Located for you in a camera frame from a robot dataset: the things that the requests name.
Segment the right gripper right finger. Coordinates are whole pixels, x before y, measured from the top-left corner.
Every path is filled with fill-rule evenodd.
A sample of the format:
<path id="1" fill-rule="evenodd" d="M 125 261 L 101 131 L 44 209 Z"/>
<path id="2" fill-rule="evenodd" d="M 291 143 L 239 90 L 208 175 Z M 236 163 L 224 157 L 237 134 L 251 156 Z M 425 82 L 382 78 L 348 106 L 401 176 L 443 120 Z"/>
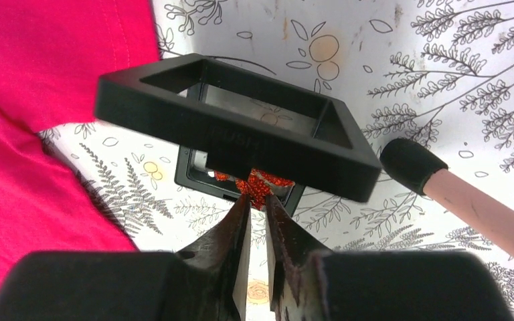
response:
<path id="1" fill-rule="evenodd" d="M 327 320 L 321 258 L 333 251 L 294 221 L 277 196 L 265 200 L 271 311 L 277 320 Z"/>

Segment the orange glitter brooch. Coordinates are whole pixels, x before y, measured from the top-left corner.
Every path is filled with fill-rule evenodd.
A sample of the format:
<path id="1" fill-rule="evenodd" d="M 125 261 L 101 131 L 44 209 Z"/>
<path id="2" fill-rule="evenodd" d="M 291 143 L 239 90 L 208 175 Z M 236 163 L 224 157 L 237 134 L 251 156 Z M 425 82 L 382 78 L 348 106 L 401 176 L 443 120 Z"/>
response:
<path id="1" fill-rule="evenodd" d="M 272 202 L 284 206 L 275 190 L 291 189 L 295 182 L 266 173 L 260 169 L 252 169 L 247 179 L 239 179 L 233 175 L 212 170 L 213 177 L 217 181 L 232 181 L 240 193 L 234 201 L 232 209 L 254 208 L 255 210 L 267 209 Z"/>

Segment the red t-shirt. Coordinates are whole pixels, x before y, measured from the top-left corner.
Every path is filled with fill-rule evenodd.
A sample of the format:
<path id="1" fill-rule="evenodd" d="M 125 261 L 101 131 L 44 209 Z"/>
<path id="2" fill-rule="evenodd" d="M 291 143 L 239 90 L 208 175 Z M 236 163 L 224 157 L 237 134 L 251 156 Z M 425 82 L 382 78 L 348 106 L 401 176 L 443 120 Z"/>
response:
<path id="1" fill-rule="evenodd" d="M 150 1 L 0 1 L 0 284 L 31 251 L 135 249 L 39 133 L 92 121 L 100 75 L 157 59 Z"/>

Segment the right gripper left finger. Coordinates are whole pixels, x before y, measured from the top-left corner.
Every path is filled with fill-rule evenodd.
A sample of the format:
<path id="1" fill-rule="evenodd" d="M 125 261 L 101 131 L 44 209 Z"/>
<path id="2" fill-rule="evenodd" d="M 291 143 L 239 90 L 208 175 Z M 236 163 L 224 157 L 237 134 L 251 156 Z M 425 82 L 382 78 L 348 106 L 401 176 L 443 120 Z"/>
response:
<path id="1" fill-rule="evenodd" d="M 183 262 L 176 320 L 245 320 L 251 202 L 240 196 L 224 218 L 175 255 Z"/>

